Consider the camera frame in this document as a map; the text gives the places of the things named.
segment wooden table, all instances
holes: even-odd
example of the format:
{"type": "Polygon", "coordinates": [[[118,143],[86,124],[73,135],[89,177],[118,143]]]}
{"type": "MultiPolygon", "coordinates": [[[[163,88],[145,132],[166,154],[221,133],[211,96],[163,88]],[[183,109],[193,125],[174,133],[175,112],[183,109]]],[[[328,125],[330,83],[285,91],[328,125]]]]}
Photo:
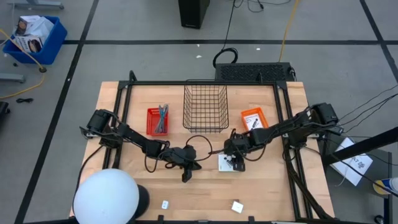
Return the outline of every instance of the wooden table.
{"type": "MultiPolygon", "coordinates": [[[[117,82],[102,83],[97,109],[113,110],[117,86],[117,82]]],[[[183,85],[133,86],[127,124],[146,135],[147,109],[168,103],[169,134],[158,139],[169,140],[170,147],[184,147],[185,141],[194,134],[182,126],[183,88],[183,85]]],[[[288,83],[288,91],[293,114],[308,106],[303,83],[288,83]]],[[[123,111],[124,97],[123,95],[119,111],[123,111]]],[[[283,97],[281,102],[286,119],[283,97]]],[[[271,86],[228,86],[229,128],[219,134],[205,134],[214,150],[223,148],[223,143],[229,138],[233,128],[237,129],[237,133],[244,131],[241,111],[255,107],[262,108],[270,126],[278,123],[271,86]]],[[[98,142],[98,138],[88,141],[84,160],[98,148],[98,142]]],[[[208,143],[202,138],[192,139],[190,144],[197,150],[198,159],[205,157],[209,151],[208,143]]],[[[307,144],[318,150],[316,140],[309,139],[307,144]]],[[[87,163],[81,182],[101,170],[104,152],[103,149],[87,163]]],[[[260,151],[251,153],[248,157],[258,157],[259,153],[260,151]]],[[[301,150],[301,154],[309,191],[325,211],[334,216],[320,156],[305,149],[301,150]]],[[[153,169],[154,160],[149,159],[148,162],[149,169],[153,169]]],[[[192,179],[184,184],[181,181],[182,170],[166,169],[164,164],[159,162],[157,170],[152,174],[148,173],[144,167],[141,149],[133,144],[123,144],[120,169],[130,173],[150,193],[149,209],[140,220],[156,220],[158,215],[164,215],[165,220],[243,221],[248,220],[248,216],[254,216],[256,221],[294,220],[280,138],[267,145],[260,161],[246,161],[246,172],[219,172],[218,156],[212,156],[200,162],[202,170],[193,171],[192,179]],[[169,209],[161,209],[163,200],[169,201],[169,209]],[[241,214],[231,210],[233,201],[244,205],[241,214]]],[[[298,188],[297,190],[301,216],[305,217],[302,194],[298,188]]]]}

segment blue plastic bin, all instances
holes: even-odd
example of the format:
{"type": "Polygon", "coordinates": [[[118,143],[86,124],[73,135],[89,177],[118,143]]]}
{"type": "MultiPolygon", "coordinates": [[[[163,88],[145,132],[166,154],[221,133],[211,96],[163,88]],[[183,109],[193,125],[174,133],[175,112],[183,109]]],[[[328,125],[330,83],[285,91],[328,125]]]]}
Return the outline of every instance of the blue plastic bin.
{"type": "MultiPolygon", "coordinates": [[[[54,62],[58,52],[60,51],[62,43],[65,40],[68,32],[61,24],[58,17],[45,17],[49,21],[54,23],[54,27],[47,37],[47,40],[45,40],[42,50],[37,53],[29,54],[33,56],[33,58],[35,58],[39,63],[43,65],[51,65],[54,62]]],[[[13,56],[20,63],[35,63],[30,57],[28,57],[24,52],[21,52],[21,50],[19,50],[19,48],[9,40],[7,41],[2,51],[13,56]]]]}

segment lamp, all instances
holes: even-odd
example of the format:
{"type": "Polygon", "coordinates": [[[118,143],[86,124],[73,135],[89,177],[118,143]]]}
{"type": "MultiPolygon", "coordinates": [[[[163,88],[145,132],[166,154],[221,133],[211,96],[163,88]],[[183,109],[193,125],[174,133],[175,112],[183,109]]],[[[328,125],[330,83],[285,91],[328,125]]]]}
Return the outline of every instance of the lamp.
{"type": "Polygon", "coordinates": [[[82,183],[73,201],[80,224],[126,224],[149,206],[148,191],[119,169],[104,169],[82,183]]]}

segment wire basket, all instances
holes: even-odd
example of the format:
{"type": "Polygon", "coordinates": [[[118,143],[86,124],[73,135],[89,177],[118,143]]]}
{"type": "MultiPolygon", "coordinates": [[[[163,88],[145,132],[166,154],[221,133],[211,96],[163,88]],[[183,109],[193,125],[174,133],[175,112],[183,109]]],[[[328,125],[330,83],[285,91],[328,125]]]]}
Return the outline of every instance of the wire basket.
{"type": "Polygon", "coordinates": [[[228,128],[226,86],[185,85],[183,126],[191,133],[220,133],[228,128]]]}

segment small white object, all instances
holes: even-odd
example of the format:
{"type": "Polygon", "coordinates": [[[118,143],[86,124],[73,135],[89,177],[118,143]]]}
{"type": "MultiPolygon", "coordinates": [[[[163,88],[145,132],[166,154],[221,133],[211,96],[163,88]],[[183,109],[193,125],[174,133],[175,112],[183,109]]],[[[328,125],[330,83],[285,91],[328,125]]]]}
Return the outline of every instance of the small white object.
{"type": "Polygon", "coordinates": [[[163,201],[162,208],[163,209],[168,209],[169,208],[169,202],[168,201],[163,201]]]}
{"type": "Polygon", "coordinates": [[[138,200],[138,186],[127,172],[104,169],[79,186],[73,208],[80,224],[126,224],[138,200]]]}
{"type": "Polygon", "coordinates": [[[218,155],[218,171],[220,172],[237,172],[234,170],[232,164],[228,161],[232,159],[231,156],[227,156],[226,154],[219,154],[218,155]]]}
{"type": "Polygon", "coordinates": [[[242,213],[243,205],[239,202],[234,202],[232,204],[232,210],[234,210],[235,212],[238,212],[238,213],[242,213]]]}
{"type": "Polygon", "coordinates": [[[259,114],[251,114],[249,116],[245,116],[244,120],[249,128],[249,130],[256,128],[263,128],[259,114]]]}
{"type": "MultiPolygon", "coordinates": [[[[344,148],[348,146],[352,146],[354,143],[349,139],[345,138],[344,141],[339,145],[336,149],[336,152],[339,150],[344,150],[344,148]]],[[[343,160],[355,170],[357,170],[360,174],[364,175],[368,168],[371,166],[373,160],[367,156],[365,153],[354,156],[352,158],[348,158],[343,160]]],[[[334,168],[337,172],[339,172],[342,176],[345,176],[347,180],[349,180],[353,185],[357,186],[359,181],[361,180],[361,176],[349,168],[346,164],[342,162],[336,162],[331,164],[332,168],[334,168]]]]}

